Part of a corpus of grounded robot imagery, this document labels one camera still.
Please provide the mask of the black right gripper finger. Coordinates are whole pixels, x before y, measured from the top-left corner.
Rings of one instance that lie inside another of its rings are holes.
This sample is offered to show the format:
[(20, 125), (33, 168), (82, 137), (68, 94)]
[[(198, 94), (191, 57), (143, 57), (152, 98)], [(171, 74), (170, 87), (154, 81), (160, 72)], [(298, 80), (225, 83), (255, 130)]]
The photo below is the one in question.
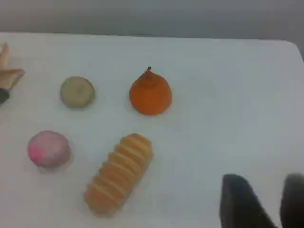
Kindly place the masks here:
[(249, 182), (237, 174), (222, 177), (219, 218), (222, 228), (275, 228)]
[(304, 176), (289, 174), (284, 181), (280, 218), (283, 228), (304, 227)]

